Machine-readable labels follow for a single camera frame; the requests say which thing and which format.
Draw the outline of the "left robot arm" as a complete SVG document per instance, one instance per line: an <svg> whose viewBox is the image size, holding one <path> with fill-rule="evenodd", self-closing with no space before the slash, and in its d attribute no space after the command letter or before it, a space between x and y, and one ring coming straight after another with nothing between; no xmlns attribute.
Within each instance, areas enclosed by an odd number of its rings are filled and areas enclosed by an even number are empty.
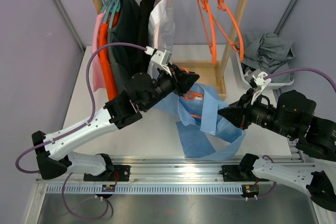
<svg viewBox="0 0 336 224"><path fill-rule="evenodd" d="M36 147L39 173L44 180L67 173L83 174L89 182L113 181L115 167L108 154L88 155L74 150L101 135L121 130L142 119L157 103L174 93L186 94L199 79L194 72L186 72L177 65L170 65L171 74L161 70L157 79L147 73L136 73L124 86L124 90L108 101L93 117L74 124L60 132L32 134Z"/></svg>

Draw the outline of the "light blue shirt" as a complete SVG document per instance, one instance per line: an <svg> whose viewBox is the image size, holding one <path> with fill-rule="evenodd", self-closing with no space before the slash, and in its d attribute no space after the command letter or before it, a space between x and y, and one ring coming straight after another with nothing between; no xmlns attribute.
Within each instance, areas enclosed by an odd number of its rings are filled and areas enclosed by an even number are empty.
<svg viewBox="0 0 336 224"><path fill-rule="evenodd" d="M203 100L185 100L171 93L154 106L177 118L176 127L185 157L212 161L234 157L246 132L217 114L228 104L212 86L195 83L190 91L202 94ZM202 118L193 118L191 114Z"/></svg>

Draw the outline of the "orange hanger of plaid shirt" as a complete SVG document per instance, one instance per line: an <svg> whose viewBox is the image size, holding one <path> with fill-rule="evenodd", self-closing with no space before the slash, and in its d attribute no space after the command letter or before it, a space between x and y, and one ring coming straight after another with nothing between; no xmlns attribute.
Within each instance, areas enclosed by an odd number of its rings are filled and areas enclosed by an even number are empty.
<svg viewBox="0 0 336 224"><path fill-rule="evenodd" d="M244 60L244 42L243 42L243 37L242 34L240 32L239 29L239 25L238 22L236 20L236 18L234 17L234 15L232 14L231 10L229 9L229 7L226 5L225 0L217 0L217 8L220 9L223 12L227 12L233 22L234 28L237 31L237 35L238 35L238 42L233 42L233 39L229 39L228 35L223 31L223 29L221 28L221 32L224 35L224 37L226 38L227 42L229 42L231 48L239 53L239 60L240 62L242 62Z"/></svg>

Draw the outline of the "grey shirt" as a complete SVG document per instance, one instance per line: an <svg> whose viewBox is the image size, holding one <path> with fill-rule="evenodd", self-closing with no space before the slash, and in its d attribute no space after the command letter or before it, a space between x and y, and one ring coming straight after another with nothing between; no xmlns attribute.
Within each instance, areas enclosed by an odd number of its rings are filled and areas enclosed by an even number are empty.
<svg viewBox="0 0 336 224"><path fill-rule="evenodd" d="M258 31L248 31L242 38L244 60L240 64L243 73L259 69L274 74L290 69L289 61L295 57L291 40Z"/></svg>

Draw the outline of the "orange hanger of blue shirt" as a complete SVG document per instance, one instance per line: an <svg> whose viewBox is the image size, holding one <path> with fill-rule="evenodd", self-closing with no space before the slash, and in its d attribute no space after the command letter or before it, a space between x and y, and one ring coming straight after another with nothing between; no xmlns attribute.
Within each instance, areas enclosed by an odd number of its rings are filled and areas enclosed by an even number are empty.
<svg viewBox="0 0 336 224"><path fill-rule="evenodd" d="M185 100L203 100L203 95L200 94L200 93L196 93L196 92L187 92L186 95L184 96L184 99ZM191 116L193 118L196 118L196 119L201 119L202 117L200 115L196 115L196 114L191 114Z"/></svg>

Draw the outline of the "orange hanger of grey shirt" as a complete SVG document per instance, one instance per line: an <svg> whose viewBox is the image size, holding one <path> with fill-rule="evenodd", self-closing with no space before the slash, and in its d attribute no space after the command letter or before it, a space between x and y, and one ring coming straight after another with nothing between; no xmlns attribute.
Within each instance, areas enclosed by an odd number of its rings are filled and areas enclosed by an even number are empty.
<svg viewBox="0 0 336 224"><path fill-rule="evenodd" d="M198 10L200 12L200 17L202 20L208 48L212 56L211 63L212 65L214 65L215 63L217 63L217 43L216 43L215 25L218 27L220 32L221 32L220 29L222 27L212 14L212 10L209 5L209 0L196 0L196 2Z"/></svg>

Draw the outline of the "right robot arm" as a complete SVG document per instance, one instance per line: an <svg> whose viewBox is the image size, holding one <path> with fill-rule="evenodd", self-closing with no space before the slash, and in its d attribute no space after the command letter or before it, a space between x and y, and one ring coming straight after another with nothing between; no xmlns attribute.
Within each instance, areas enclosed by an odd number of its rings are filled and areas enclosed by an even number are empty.
<svg viewBox="0 0 336 224"><path fill-rule="evenodd" d="M315 116L316 102L291 90L281 94L276 106L263 104L261 95L252 101L249 89L237 102L219 109L218 115L242 130L256 124L296 140L296 148L319 163L320 172L301 172L276 165L254 154L245 154L238 165L244 180L267 179L296 189L318 206L335 211L335 122Z"/></svg>

